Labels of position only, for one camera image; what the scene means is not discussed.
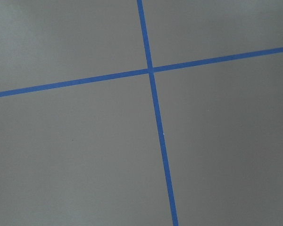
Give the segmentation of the blue tape grid lines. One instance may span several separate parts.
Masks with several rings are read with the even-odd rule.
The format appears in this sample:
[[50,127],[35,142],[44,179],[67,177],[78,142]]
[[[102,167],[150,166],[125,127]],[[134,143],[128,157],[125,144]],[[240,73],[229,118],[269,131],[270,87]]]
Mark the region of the blue tape grid lines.
[[233,54],[233,55],[227,55],[227,56],[206,58],[206,59],[188,61],[188,62],[183,62],[183,63],[171,64],[171,65],[153,66],[149,36],[148,36],[148,31],[147,31],[147,22],[146,22],[146,18],[144,14],[143,2],[141,0],[137,1],[137,8],[138,8],[138,13],[139,13],[139,21],[141,25],[144,52],[145,52],[145,57],[146,57],[146,62],[147,62],[147,67],[145,69],[106,74],[106,75],[100,75],[100,76],[82,78],[82,79],[76,79],[76,80],[70,80],[70,81],[55,82],[55,83],[50,83],[50,84],[42,84],[42,85],[25,87],[25,88],[20,88],[20,89],[5,90],[5,91],[0,91],[0,97],[8,97],[8,96],[14,96],[14,95],[19,95],[19,94],[24,94],[24,93],[38,92],[38,91],[49,90],[49,89],[59,89],[63,87],[70,87],[70,86],[82,85],[82,84],[87,84],[87,83],[115,80],[115,79],[120,79],[120,78],[125,78],[125,77],[133,77],[133,76],[147,74],[149,76],[149,81],[150,81],[151,97],[152,97],[152,102],[154,106],[155,119],[156,119],[156,125],[157,125],[157,130],[158,130],[158,140],[159,140],[159,145],[160,145],[160,150],[161,150],[161,155],[162,155],[162,163],[163,163],[164,174],[165,174],[165,179],[166,179],[166,187],[167,187],[169,206],[170,206],[170,212],[171,212],[171,217],[172,217],[172,224],[174,226],[178,226],[179,221],[178,221],[178,215],[177,215],[177,210],[176,210],[175,196],[174,196],[174,190],[173,190],[173,185],[172,185],[172,177],[171,177],[167,149],[166,149],[165,134],[164,134],[161,112],[160,112],[160,107],[159,107],[159,99],[158,99],[155,74],[158,72],[165,72],[165,71],[177,70],[177,69],[182,69],[182,68],[191,68],[195,66],[216,64],[220,62],[227,62],[227,61],[239,60],[239,59],[244,59],[244,58],[252,58],[252,57],[279,54],[279,53],[283,53],[283,47],[264,49],[264,50],[246,52],[246,53],[239,53],[239,54]]

